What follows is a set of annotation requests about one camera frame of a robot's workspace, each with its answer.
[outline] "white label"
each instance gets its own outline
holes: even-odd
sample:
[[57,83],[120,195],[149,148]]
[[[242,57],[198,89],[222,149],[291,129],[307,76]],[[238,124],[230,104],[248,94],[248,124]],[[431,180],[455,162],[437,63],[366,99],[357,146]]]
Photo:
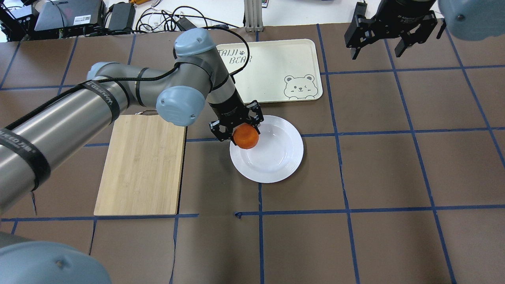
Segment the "white label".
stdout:
[[75,25],[82,25],[82,24],[89,24],[90,20],[91,20],[91,15],[75,17],[74,18],[74,26]]

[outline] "cartoon bear face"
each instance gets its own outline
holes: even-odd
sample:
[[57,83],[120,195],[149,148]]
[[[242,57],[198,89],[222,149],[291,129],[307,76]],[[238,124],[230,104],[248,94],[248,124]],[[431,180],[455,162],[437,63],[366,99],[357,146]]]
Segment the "cartoon bear face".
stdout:
[[290,100],[315,98],[318,93],[318,89],[314,84],[314,76],[312,75],[296,78],[289,75],[284,78],[284,82],[286,82],[284,95]]

